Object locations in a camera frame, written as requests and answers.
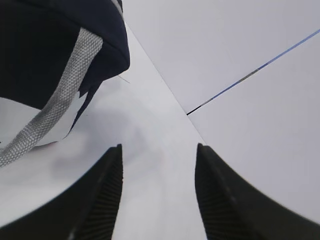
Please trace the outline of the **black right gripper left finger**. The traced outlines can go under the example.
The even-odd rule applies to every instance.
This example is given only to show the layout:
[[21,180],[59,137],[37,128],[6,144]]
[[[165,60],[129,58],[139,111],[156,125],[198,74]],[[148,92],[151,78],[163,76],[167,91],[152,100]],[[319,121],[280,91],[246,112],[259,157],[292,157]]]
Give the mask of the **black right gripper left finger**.
[[2,240],[110,240],[123,190],[122,145],[109,148],[72,186],[0,228]]

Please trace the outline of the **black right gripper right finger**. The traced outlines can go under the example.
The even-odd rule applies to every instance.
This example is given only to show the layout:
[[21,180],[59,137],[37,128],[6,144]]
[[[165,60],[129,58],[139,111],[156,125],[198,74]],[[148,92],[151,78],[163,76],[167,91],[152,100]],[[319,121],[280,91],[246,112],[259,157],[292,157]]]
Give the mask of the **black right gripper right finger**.
[[318,240],[320,225],[272,200],[199,143],[194,184],[209,240]]

